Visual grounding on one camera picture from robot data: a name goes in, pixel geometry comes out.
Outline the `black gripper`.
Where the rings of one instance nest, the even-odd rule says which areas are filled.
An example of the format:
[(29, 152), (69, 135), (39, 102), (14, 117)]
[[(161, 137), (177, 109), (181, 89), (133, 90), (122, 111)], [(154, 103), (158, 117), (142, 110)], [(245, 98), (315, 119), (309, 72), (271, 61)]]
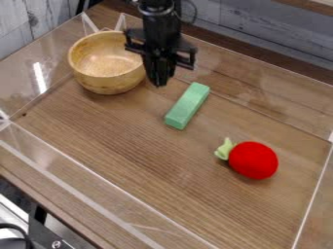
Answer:
[(182, 0), (138, 0), (137, 8), (144, 27), (125, 29), (125, 47), (142, 55), (150, 81), (156, 87), (164, 87), (174, 75), (176, 66), (194, 69), (198, 52), (181, 34)]

